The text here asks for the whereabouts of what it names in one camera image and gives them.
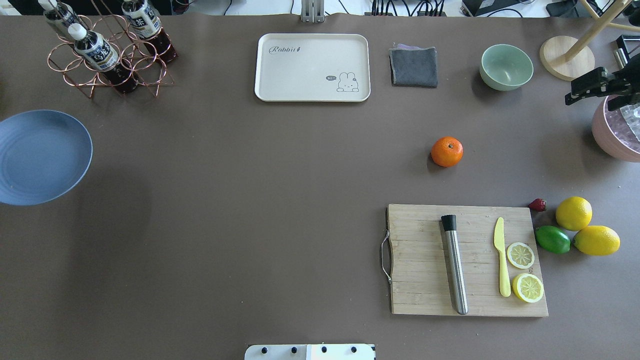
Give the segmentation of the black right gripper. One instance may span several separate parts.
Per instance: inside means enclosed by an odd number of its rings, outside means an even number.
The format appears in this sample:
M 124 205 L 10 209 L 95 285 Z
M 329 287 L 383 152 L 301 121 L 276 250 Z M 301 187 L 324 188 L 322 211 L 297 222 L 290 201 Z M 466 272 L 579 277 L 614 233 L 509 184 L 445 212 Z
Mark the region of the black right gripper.
M 570 81 L 570 92 L 565 95 L 565 105 L 591 97 L 609 94 L 606 109 L 614 112 L 622 107 L 635 105 L 640 101 L 640 55 L 634 55 L 624 68 L 615 71 L 614 77 L 605 67 L 597 67 Z

